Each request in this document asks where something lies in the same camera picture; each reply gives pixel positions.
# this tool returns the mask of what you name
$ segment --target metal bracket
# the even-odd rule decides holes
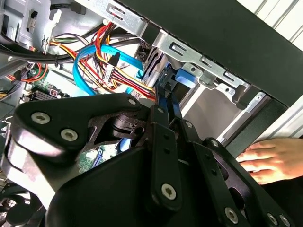
[[[249,103],[249,105],[246,107],[245,111],[250,113],[260,102],[261,100],[266,96],[265,93],[259,92],[253,100]]]
[[[18,31],[16,38],[17,42],[33,46],[44,53],[47,52],[53,28],[59,22],[62,13],[60,10],[57,10],[53,19],[50,20],[50,6],[50,0],[45,0],[43,2],[38,0],[27,0],[25,2],[24,11],[21,12],[23,13],[23,18],[21,28]],[[36,21],[34,23],[33,31],[29,32],[27,28],[29,26],[31,14],[34,11],[37,12]]]
[[[137,37],[142,37],[148,25],[139,15],[113,0],[76,0],[76,2]]]
[[[163,30],[159,32],[153,46],[158,47],[162,52],[180,62],[193,63],[205,69],[234,88],[237,88],[239,85],[243,85],[246,88],[249,87],[249,84],[245,81],[236,77],[231,72],[228,72],[223,67],[183,44]]]
[[[224,83],[217,84],[216,89],[218,91],[222,92],[232,103],[236,104],[232,98],[236,93],[235,89],[233,89],[232,87],[230,87]]]

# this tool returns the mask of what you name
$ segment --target finger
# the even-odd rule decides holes
[[[275,147],[275,140],[264,140],[250,145],[246,150],[271,149]]]
[[[238,162],[258,160],[271,158],[276,155],[275,149],[259,149],[259,150],[246,150],[244,153],[240,154],[236,160]]]
[[[250,175],[257,181],[259,184],[268,184],[282,179],[278,179],[274,170],[267,169],[261,170],[256,173],[250,173]]]
[[[241,166],[248,172],[252,171],[260,171],[264,169],[272,169],[275,170],[276,168],[271,164],[271,159],[259,159],[259,160],[252,160],[252,161],[245,161],[241,163]]]

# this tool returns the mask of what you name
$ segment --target blue plastic latch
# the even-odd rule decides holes
[[[189,88],[195,87],[195,80],[195,76],[182,69],[179,69],[176,74],[176,81]]]

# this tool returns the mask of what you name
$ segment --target human hand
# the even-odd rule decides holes
[[[303,139],[272,139],[251,145],[236,160],[259,183],[303,175]]]

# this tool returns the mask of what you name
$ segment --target rectangular slot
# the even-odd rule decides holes
[[[2,32],[6,35],[7,35],[7,32],[8,32],[8,27],[9,27],[9,16],[4,14],[3,15]]]
[[[223,74],[223,76],[224,76],[225,78],[229,79],[229,80],[232,81],[232,82],[235,81],[233,78],[231,78],[231,77],[228,76],[228,72],[225,72],[225,73]]]
[[[34,33],[35,26],[36,26],[36,20],[37,20],[38,12],[31,9],[29,11],[29,19],[27,22],[27,31],[31,34]]]
[[[208,62],[207,62],[207,58],[205,58],[205,57],[202,57],[201,59],[200,59],[200,61],[203,63],[203,64],[205,64],[205,65],[207,65],[209,68],[212,68],[213,66],[211,65],[211,64],[209,64]]]
[[[123,10],[119,9],[117,6],[114,6],[112,4],[109,4],[107,6],[106,11],[121,21],[123,21],[123,18],[121,17],[121,15],[126,14]]]
[[[184,52],[187,51],[187,49],[185,49],[183,46],[181,46],[175,42],[172,42],[171,45],[169,46],[169,48],[181,56],[183,56],[183,53],[181,51],[184,51]]]

